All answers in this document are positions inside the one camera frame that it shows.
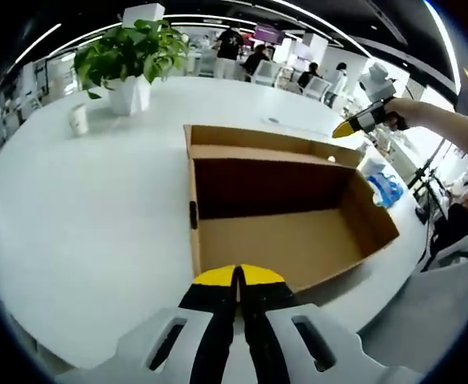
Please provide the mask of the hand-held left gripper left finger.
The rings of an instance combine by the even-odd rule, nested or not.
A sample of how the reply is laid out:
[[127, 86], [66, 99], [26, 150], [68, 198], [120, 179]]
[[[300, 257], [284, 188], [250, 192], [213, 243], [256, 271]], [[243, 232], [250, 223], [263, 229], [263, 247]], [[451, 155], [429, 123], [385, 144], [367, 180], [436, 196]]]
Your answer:
[[220, 383], [234, 335], [236, 267], [197, 276], [175, 308], [121, 337], [121, 360], [148, 374], [142, 383]]

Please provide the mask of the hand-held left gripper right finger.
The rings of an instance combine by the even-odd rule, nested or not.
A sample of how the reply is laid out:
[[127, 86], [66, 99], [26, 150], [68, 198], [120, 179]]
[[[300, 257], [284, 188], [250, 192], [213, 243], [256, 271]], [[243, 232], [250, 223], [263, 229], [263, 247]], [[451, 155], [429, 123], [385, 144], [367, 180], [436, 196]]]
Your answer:
[[281, 275], [242, 264], [238, 287], [259, 383], [364, 382], [359, 337], [317, 306], [299, 303]]

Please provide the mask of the person's right hand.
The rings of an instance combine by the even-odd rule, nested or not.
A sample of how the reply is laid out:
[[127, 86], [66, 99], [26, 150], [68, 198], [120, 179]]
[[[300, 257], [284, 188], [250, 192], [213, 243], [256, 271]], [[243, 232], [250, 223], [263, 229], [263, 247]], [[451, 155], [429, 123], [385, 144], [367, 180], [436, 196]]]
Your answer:
[[392, 98], [385, 105], [385, 125], [392, 131], [401, 130], [403, 120], [408, 128], [420, 125], [420, 102], [408, 98]]

